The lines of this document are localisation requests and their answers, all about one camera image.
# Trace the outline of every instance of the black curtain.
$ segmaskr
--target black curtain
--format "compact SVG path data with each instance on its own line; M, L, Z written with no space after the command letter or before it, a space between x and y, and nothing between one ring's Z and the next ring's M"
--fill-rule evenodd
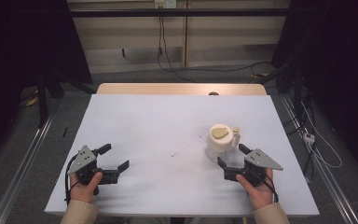
M41 72L53 79L54 69L91 83L73 19L22 15L24 9L69 10L65 0L0 0L0 139L17 110L21 90L36 86Z
M358 160L358 1L327 0L325 3L329 8L320 35L316 43L309 46L310 50L301 55L298 69L332 120L337 134L342 135ZM285 24L286 34L282 34L283 40L274 56L273 62L278 66L295 50L287 45L288 39L293 38L294 43L300 39L297 35L291 36L295 28L301 26L292 22Z

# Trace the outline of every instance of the gray floor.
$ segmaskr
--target gray floor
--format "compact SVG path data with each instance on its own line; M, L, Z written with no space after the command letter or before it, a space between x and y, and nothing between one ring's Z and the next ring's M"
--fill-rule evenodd
M214 66L208 69L233 69L244 65ZM261 64L254 67L254 73L269 73L274 68ZM178 72L182 77L197 82L215 83L247 83L252 78L251 69L243 69L235 72L212 71L182 71ZM186 82L174 73L158 70L145 70L134 72L121 72L93 76L94 85L97 87L103 82ZM55 186L55 179L62 169L72 142L75 139L77 129L88 106L90 96L72 87L64 85L66 90L62 99L48 99L50 107L58 104L58 111L46 139L39 149L34 163L31 166L21 191L14 202L6 223L58 223L59 217L44 213L50 193ZM291 94L278 94L274 83L266 85L266 90L271 96L282 122L290 119L282 98L291 98ZM8 134L4 137L0 146L0 200L7 190L11 179L21 164L22 158L27 152L32 139L37 131L38 107L37 105L24 107L21 104L15 121ZM358 217L358 162L351 156L342 139L334 135L329 119L324 116L323 110L318 107L316 101L312 104L316 114L316 124L322 136L337 150L343 165L337 169L330 169L343 193L347 196ZM294 129L293 124L285 127L289 132ZM288 135L288 139L297 156L300 166L304 166L307 160L307 152L298 133ZM323 157L337 163L336 156L329 147L317 142ZM337 208L337 202L332 197L321 174L315 168L312 182L309 184L311 193L320 210L317 217L290 218L292 223L347 223ZM98 223L117 223L117 219L99 217Z

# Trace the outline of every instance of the electrical outlet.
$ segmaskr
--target electrical outlet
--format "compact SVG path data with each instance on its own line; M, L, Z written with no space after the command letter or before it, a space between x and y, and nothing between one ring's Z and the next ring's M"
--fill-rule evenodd
M315 142L315 136L310 133L304 133L304 141L312 145Z
M155 0L155 8L165 8L165 0Z
M165 8L176 8L176 0L165 0Z

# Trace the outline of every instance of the black cable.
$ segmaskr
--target black cable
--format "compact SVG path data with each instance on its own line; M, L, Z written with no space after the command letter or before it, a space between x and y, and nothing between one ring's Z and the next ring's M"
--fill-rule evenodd
M285 127L286 125L288 125L289 123L291 123L291 122L294 121L295 119L297 119L297 116L295 116L295 117L292 118L292 119L289 119L289 120L285 121L284 123L282 123L282 126Z
M306 174L307 172L307 169L308 169L308 165L310 164L311 165L311 175L310 175L310 178L313 178L313 174L314 174L314 165L313 165L313 160L312 160L312 155L313 155L313 151L315 150L316 148L316 136L315 136L315 129L314 129L314 126L315 126L315 114L314 114L314 111L313 111L313 108L311 106L311 94L309 92L309 95L307 97L302 97L301 98L302 101L304 101L303 105L306 107L306 109L310 110L310 113L311 113L311 116L310 116L310 122L313 124L312 125L312 128L311 128L311 134L314 136L314 142L312 144L312 151L309 152L308 151L308 148L307 148L307 144L305 144L304 142L304 139L303 139L303 144L304 144L304 147L305 149L307 150L308 152L308 158L307 158L307 162L303 168L303 175Z
M161 66L161 63L160 63L160 61L159 61L159 50L160 50L160 48L161 48L161 31L162 31L162 38L163 38L163 41L164 41L165 56L167 57L168 65L170 66L171 70L164 69L164 68ZM158 65L159 65L159 67L160 67L163 71L173 72L177 77L179 77L179 78L181 78L181 79L184 79L184 80L190 81L190 82L194 82L194 83L198 83L197 81L194 81L194 80L192 80L192 79L189 79L189 78L180 76L180 75L177 74L177 72L172 68L171 62L170 62L170 58L168 57L167 44L166 44L166 41L165 41L164 19L163 19L162 17L159 17Z
M249 80L249 82L248 83L252 83L252 81L253 81L253 79L254 79L254 77L255 77L255 72L254 72L254 70L253 70L253 67L251 66L251 72L252 72L252 77L251 77L251 79Z
M332 2L332 0L329 0L327 2L327 5L324 9L324 14L322 16L316 18L314 20L314 22L312 22L309 25L308 29L306 29L305 37L303 36L303 40L300 41L300 44L298 45L296 52L291 53L291 55L288 57L287 62L284 63L281 67L279 67L275 72L273 72L273 73L269 74L268 76L266 76L265 78L259 80L257 83L262 84L262 85L266 84L268 81L270 81L273 78L275 78L276 76L278 76L281 73L281 71L285 70L288 66L295 66L295 67L302 66L302 63L305 62L306 60L304 60L304 59L301 60L300 56L307 54L307 53L304 53L305 48L314 49L316 44L318 43L320 35L322 33L322 29L324 28L325 19L327 17L327 12L328 12L328 9L330 8L331 2ZM309 40L310 34L315 34L315 32L317 33L316 36L313 37L311 40ZM304 39L308 40L308 42L310 42L310 43L304 44Z
M257 179L259 179L264 185L267 186L267 188L269 188L269 190L271 190L272 194L274 195L274 202L278 203L279 202L279 197L278 197L278 193L275 191L275 186L274 186L274 182L272 181L271 178L269 178L268 175L266 175L266 177L269 179L269 181L271 181L272 186L267 183L266 180L262 179L258 174L256 174L255 172L253 172L252 170L248 169L249 173L252 174L254 177L256 177Z
M76 184L78 184L79 182L80 182L80 180L77 180L76 183L71 186L71 188L69 189L69 192L71 192L72 188L73 188Z
M68 165L66 166L66 171L65 171L65 200L66 200L67 205L71 201L71 190L68 189L68 177L69 177L68 171L69 171L69 168L71 168L72 162L74 162L74 160L76 159L76 156L77 155L75 155L74 157L72 157L71 160L69 160Z
M296 129L292 130L291 132L286 133L286 135L290 135L292 133L296 133L297 131L301 130L305 126L306 122L307 122L307 117L301 119L301 123L298 125L298 127Z
M161 62L159 60L159 55L160 55L160 51L161 51L161 38L163 39L164 42L164 51L165 51L165 56L167 58L168 61L168 65L170 66L170 70L163 68L161 66ZM170 62L170 58L168 56L168 51L167 51L167 44L166 44L166 40L165 40L165 26L164 26L164 20L162 17L159 17L159 41L158 41L158 66L161 68L161 70L165 71L165 72L174 72L176 76L178 76L179 78L185 79L187 81L191 81L191 82L196 82L194 80L191 80L189 78L186 77L182 77L179 74L177 74L176 72L180 72L180 71L207 71L207 72L235 72L235 71L240 71L240 70L244 70L247 68L251 68L252 69L252 79L249 81L249 83L253 80L255 74L254 74L254 70L253 67L255 65L261 64L261 63L271 63L271 62L258 62L258 63L253 63L251 65L247 65L241 68L233 68L233 69L208 69L208 68L180 68L180 69L173 69L171 62Z

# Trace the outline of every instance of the gray gripper mount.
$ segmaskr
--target gray gripper mount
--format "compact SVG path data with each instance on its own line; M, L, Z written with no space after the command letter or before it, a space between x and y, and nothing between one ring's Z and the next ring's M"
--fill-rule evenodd
M280 166L275 160L273 160L269 155L264 153L261 149L257 148L251 151L249 154L245 156L245 160L250 162L253 165L263 167L263 168L271 168L274 170L283 170L283 167Z
M83 146L81 150L79 150L79 152L77 153L76 159L72 163L71 168L69 168L67 174L71 175L96 160L97 158L95 157L94 153L92 153L92 151L89 149L89 147Z

